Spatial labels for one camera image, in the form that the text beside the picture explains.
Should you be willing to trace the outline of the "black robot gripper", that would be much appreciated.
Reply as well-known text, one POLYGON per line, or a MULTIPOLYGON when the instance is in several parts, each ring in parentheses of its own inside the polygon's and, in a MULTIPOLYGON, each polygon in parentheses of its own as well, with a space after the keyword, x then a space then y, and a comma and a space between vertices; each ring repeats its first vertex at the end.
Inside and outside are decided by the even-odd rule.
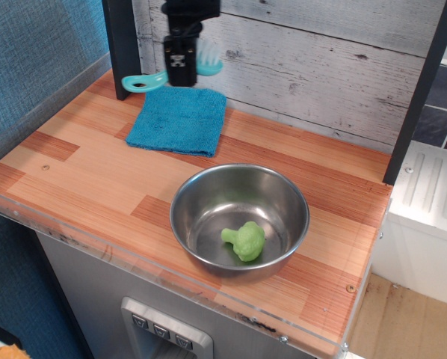
POLYGON ((164 38, 164 61, 169 83, 193 87, 197 83, 197 39, 202 22, 221 14, 220 0, 168 0, 161 6, 170 35, 164 38))

